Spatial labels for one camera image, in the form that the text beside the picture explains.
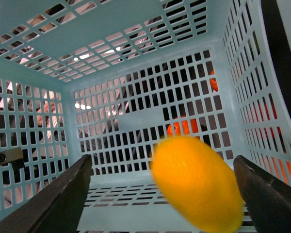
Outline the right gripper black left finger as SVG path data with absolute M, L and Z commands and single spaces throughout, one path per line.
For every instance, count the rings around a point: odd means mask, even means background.
M 74 233 L 87 198 L 90 155 L 81 157 L 26 204 L 0 221 L 0 233 Z

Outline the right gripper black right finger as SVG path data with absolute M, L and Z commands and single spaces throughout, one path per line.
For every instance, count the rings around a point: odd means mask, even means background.
M 291 233 L 291 187 L 239 155 L 237 184 L 258 233 Z

